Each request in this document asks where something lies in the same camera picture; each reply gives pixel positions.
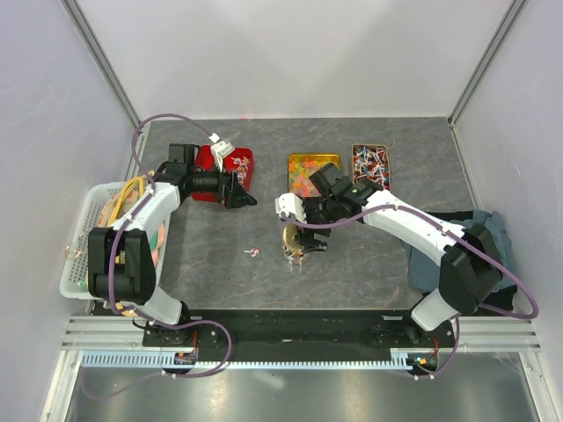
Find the round wooden jar lid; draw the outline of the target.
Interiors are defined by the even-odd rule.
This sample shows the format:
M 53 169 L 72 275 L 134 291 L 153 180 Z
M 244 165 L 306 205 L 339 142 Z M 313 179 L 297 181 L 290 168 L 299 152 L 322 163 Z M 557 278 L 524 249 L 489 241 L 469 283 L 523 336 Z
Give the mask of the round wooden jar lid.
M 302 252 L 303 246 L 298 242 L 299 228 L 293 224 L 288 223 L 284 226 L 281 240 L 283 245 L 291 252 Z

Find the clear glass jar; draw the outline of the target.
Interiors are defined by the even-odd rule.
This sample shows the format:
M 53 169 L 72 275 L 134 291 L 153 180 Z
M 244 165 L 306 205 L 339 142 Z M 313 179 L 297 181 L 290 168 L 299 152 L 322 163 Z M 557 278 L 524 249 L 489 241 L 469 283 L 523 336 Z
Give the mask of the clear glass jar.
M 302 266 L 311 255 L 309 252 L 296 250 L 288 246 L 283 247 L 283 254 L 291 266 Z

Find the red candy tray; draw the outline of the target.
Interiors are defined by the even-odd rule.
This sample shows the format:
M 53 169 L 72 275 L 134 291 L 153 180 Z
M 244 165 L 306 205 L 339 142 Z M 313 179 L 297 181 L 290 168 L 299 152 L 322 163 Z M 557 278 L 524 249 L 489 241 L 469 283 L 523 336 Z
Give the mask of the red candy tray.
M 218 170 L 211 155 L 210 146 L 201 146 L 194 162 L 195 171 Z M 223 171 L 236 172 L 238 182 L 250 193 L 252 174 L 254 170 L 253 153 L 248 148 L 235 148 L 223 161 Z M 214 202 L 211 195 L 202 195 L 203 202 Z

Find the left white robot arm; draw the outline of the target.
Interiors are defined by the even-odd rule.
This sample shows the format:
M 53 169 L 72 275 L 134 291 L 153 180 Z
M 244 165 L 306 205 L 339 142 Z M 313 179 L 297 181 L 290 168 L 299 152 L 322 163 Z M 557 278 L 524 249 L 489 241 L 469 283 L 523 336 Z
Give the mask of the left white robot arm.
M 159 285 L 151 243 L 186 199 L 213 201 L 228 209 L 256 205 L 249 193 L 254 168 L 248 148 L 172 143 L 144 193 L 116 222 L 88 235 L 89 294 L 115 314 L 129 312 L 163 326 L 175 346 L 193 336 L 187 305 Z

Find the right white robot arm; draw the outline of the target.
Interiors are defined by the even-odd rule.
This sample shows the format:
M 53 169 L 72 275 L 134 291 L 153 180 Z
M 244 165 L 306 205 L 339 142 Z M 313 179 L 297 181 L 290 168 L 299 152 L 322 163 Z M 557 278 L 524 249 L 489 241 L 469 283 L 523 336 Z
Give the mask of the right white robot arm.
M 403 323 L 405 340 L 425 345 L 435 329 L 456 315 L 472 315 L 502 279 L 501 255 L 484 225 L 466 228 L 411 207 L 368 178 L 352 181 L 334 164 L 311 175 L 319 192 L 302 198 L 285 193 L 276 201 L 280 216 L 301 230 L 328 233 L 345 222 L 381 229 L 421 252 L 438 267 L 438 284 L 413 306 Z

